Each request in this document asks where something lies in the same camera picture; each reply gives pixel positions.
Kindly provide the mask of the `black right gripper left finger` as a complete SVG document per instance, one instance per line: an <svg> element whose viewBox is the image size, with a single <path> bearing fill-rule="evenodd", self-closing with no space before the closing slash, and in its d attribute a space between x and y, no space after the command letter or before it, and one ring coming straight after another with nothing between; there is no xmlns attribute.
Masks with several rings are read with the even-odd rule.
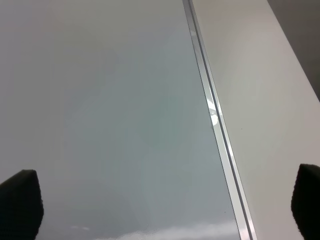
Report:
<svg viewBox="0 0 320 240"><path fill-rule="evenodd" d="M37 172L24 169L0 184L0 238L34 240L44 217Z"/></svg>

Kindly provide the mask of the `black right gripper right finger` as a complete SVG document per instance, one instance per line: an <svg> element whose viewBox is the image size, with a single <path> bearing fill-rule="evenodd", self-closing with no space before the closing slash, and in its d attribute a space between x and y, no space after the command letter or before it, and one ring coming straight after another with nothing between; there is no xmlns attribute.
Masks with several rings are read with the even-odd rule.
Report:
<svg viewBox="0 0 320 240"><path fill-rule="evenodd" d="M320 239L320 167L299 166L291 198L291 212L305 240Z"/></svg>

